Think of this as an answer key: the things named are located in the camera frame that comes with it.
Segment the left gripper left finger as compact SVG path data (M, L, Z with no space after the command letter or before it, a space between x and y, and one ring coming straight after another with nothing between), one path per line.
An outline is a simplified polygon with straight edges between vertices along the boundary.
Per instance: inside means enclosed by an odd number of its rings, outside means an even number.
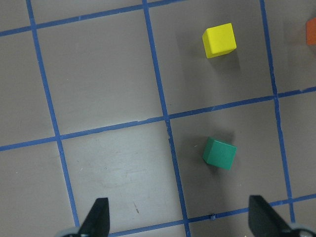
M109 200L97 198L79 228L79 237L107 237L110 232Z

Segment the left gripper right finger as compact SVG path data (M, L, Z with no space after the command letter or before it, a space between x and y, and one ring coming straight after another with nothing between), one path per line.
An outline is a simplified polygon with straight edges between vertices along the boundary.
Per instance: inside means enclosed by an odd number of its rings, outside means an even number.
M292 229L260 195L249 196L248 225L255 237L287 237Z

